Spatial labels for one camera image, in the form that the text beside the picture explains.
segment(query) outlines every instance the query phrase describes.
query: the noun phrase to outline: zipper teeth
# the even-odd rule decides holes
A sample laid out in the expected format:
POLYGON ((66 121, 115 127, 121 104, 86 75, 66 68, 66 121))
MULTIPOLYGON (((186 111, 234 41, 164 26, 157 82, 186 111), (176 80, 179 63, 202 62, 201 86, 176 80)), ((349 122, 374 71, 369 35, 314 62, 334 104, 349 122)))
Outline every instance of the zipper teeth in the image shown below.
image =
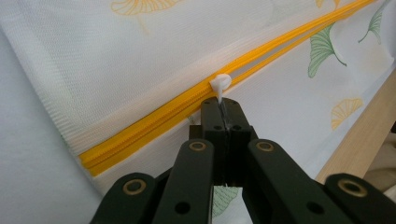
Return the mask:
POLYGON ((106 150, 101 150, 100 152, 97 152, 94 155, 87 157, 85 159, 86 162, 84 163, 84 166, 86 168, 91 168, 91 167, 97 165, 98 163, 101 163, 102 161, 105 161, 106 159, 119 153, 120 151, 122 151, 123 149, 128 147, 129 145, 138 141, 140 138, 142 138, 147 133, 150 133, 154 129, 162 126, 166 121, 168 121, 170 118, 173 117, 172 115, 178 114, 180 111, 186 109, 190 105, 193 105, 193 103, 204 98, 210 92, 211 92, 210 86, 206 86, 206 87, 200 89, 199 91, 197 91, 196 93, 194 93, 193 95, 189 95, 189 97, 185 101, 181 102, 177 106, 174 106, 167 111, 164 111, 159 117, 156 116, 155 119, 148 120, 147 124, 145 124, 141 128, 141 130, 137 131, 136 134, 132 133, 128 137, 121 139, 114 146, 106 148, 106 150))
MULTIPOLYGON (((175 101, 175 103, 176 103, 175 105, 168 106, 169 108, 166 108, 166 110, 164 110, 165 108, 160 107, 159 109, 157 109, 156 111, 154 111, 153 113, 148 115, 147 117, 142 118, 141 120, 146 119, 144 124, 142 124, 143 126, 138 126, 138 127, 142 127, 142 128, 138 128, 138 130, 135 132, 134 132, 134 130, 129 130, 127 128, 124 130, 127 132, 126 136, 120 137, 119 139, 117 139, 117 141, 115 141, 115 142, 113 141, 108 144, 105 141, 104 143, 102 143, 103 145, 100 144, 100 145, 93 147, 93 148, 89 149, 88 151, 80 154, 79 157, 81 158, 83 166, 86 167, 87 169, 90 169, 90 168, 100 164, 101 162, 106 161, 108 158, 120 153, 125 148, 127 148, 134 142, 141 139, 146 134, 151 133, 153 130, 163 126, 169 119, 171 119, 175 115, 179 114, 181 111, 187 109, 189 106, 193 105, 197 101, 200 101, 203 98, 205 98, 208 94, 211 93, 211 88, 210 88, 210 85, 208 84, 208 81, 211 80, 214 76, 221 74, 221 73, 230 74, 232 71, 234 71, 248 63, 251 63, 251 62, 257 60, 262 55, 268 53, 269 51, 276 48, 277 46, 284 44, 288 41, 291 41, 293 38, 295 38, 299 35, 302 35, 309 30, 317 28, 318 26, 319 26, 319 29, 322 29, 325 26, 327 26, 337 20, 348 17, 351 14, 353 14, 354 12, 356 12, 357 10, 359 10, 361 7, 364 7, 372 2, 374 2, 374 0, 359 1, 359 2, 356 2, 353 4, 349 4, 348 6, 345 6, 341 9, 339 9, 338 11, 335 11, 333 13, 325 15, 322 18, 311 21, 311 22, 303 25, 302 27, 294 29, 294 30, 280 36, 279 38, 276 38, 276 39, 274 39, 274 40, 272 40, 272 41, 270 41, 256 49, 242 55, 241 57, 233 60, 231 63, 229 63, 228 65, 221 68, 217 73, 206 78, 204 81, 195 85, 191 89, 181 93, 177 98, 172 100, 172 101, 175 101), (160 110, 164 110, 164 111, 161 111, 161 115, 155 115, 155 112, 158 112, 160 110)), ((263 66, 267 65, 269 62, 273 61, 275 58, 282 55, 285 51, 288 51, 289 49, 294 48, 299 43, 303 42, 305 39, 306 38, 304 38, 304 37, 299 38, 295 42, 291 43, 289 46, 286 46, 285 48, 283 48, 280 51, 271 55, 268 58, 268 60, 264 60, 263 62, 256 64, 255 66, 253 66, 252 68, 247 70, 246 73, 234 78, 231 87, 233 87, 240 81, 244 80, 246 77, 250 76, 254 72, 258 71, 263 66)))

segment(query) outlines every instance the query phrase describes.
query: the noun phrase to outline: zipper tape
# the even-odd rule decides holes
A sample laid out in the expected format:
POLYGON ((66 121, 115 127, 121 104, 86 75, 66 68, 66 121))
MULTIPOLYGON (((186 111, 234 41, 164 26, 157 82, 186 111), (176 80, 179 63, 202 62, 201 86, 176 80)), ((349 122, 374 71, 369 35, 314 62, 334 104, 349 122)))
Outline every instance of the zipper tape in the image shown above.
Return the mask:
POLYGON ((183 119, 199 110, 201 101, 216 95, 212 91, 209 82, 217 75, 231 74, 231 72, 257 61, 260 57, 267 54, 269 55, 243 74, 235 77, 231 84, 231 87, 233 87, 268 63, 303 43, 306 39, 324 29, 326 26, 351 16, 359 9, 366 7, 374 1, 375 0, 360 0, 345 7, 341 7, 334 12, 306 23, 245 53, 189 90, 182 92, 170 102, 162 105, 113 137, 110 137, 105 142, 81 153, 78 157, 81 160, 82 166, 86 168, 92 176, 101 174, 115 164, 130 157, 148 142, 167 132, 179 124, 183 119), (285 47, 272 54, 270 53, 272 50, 282 45, 285 45, 285 47))

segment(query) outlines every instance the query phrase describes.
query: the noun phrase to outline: white fabric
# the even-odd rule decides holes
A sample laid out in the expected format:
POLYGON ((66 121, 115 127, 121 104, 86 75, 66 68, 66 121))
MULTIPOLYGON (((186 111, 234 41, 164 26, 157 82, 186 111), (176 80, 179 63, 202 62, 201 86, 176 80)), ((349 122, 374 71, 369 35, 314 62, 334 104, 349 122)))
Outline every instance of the white fabric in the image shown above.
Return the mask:
MULTIPOLYGON (((2 2, 0 24, 41 101, 77 155, 142 118, 241 52, 333 10, 330 5, 317 9, 313 1, 298 1, 296 7, 288 9, 289 16, 282 18, 282 7, 274 6, 287 5, 288 1, 273 5, 270 1, 251 2, 180 2, 169 10, 182 17, 164 10, 139 14, 139 18, 115 17, 105 1, 2 2), (213 6, 210 10, 197 9, 208 4, 213 6), (245 10, 248 16, 229 19, 235 10, 245 10)), ((307 40, 225 92, 226 97, 242 105, 259 137, 277 141, 312 177, 369 103, 373 95, 366 92, 374 85, 379 87, 377 82, 389 75, 396 49, 394 1, 384 11, 383 44, 378 45, 371 33, 356 44, 382 3, 378 1, 333 26, 334 50, 347 67, 332 55, 317 75, 309 78, 307 40), (371 60, 373 54, 380 60, 371 60), (361 98, 364 105, 332 131, 331 111, 345 98, 361 98)), ((193 119, 199 120, 199 113, 193 119)), ((96 176, 94 184, 106 192, 122 175, 160 174, 172 165, 180 144, 188 138, 188 125, 186 119, 96 176)), ((233 210, 226 210, 215 221, 239 211, 236 202, 231 202, 233 210)), ((247 216, 238 221, 249 223, 247 216)))
POLYGON ((201 0, 121 16, 111 3, 0 5, 0 24, 74 154, 145 117, 242 52, 334 10, 333 3, 318 8, 312 0, 201 0))

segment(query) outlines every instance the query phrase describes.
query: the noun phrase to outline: zipper pull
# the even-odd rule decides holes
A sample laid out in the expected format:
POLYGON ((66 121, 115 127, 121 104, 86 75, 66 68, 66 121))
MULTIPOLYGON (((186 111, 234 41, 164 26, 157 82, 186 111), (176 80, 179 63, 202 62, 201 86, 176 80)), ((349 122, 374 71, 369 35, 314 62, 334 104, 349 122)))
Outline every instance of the zipper pull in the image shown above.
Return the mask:
POLYGON ((213 80, 210 81, 210 86, 212 86, 212 90, 218 94, 219 104, 221 104, 222 92, 230 87, 231 81, 231 77, 227 74, 217 75, 213 80))

